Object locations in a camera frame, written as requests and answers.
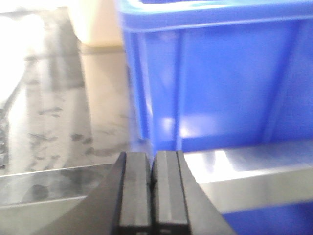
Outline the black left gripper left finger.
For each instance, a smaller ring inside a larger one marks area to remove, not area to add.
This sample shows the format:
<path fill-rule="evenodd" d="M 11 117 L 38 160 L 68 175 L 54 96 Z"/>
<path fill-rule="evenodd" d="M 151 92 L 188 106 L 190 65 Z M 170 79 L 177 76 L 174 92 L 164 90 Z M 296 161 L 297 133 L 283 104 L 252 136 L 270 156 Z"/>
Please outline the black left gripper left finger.
<path fill-rule="evenodd" d="M 149 160 L 121 152 L 107 176 L 74 208 L 39 230 L 41 235 L 150 235 Z"/>

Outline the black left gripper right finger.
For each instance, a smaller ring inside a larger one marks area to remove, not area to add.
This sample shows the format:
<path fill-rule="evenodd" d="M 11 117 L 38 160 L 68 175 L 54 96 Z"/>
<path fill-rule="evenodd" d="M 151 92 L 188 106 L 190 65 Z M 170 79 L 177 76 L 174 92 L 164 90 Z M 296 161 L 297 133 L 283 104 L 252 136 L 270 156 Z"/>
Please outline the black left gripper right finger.
<path fill-rule="evenodd" d="M 181 151 L 155 155 L 152 200 L 155 235 L 236 234 L 197 183 Z"/>

